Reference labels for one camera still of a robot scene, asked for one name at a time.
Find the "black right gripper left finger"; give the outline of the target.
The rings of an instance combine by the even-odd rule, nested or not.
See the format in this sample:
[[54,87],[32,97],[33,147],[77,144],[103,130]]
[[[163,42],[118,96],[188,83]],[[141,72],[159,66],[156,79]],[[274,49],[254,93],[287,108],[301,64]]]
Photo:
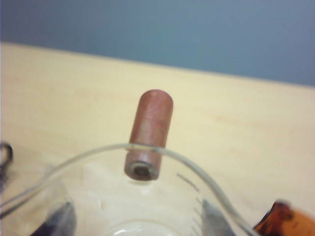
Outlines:
[[54,211],[34,231],[35,236],[73,236],[76,230],[76,215],[72,203],[66,202]]

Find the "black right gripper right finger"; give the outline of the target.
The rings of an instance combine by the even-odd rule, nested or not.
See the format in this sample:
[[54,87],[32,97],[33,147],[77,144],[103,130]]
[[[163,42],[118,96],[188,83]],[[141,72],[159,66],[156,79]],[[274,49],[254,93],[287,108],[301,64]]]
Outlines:
[[202,201],[202,235],[233,236],[234,232],[219,209],[207,200]]

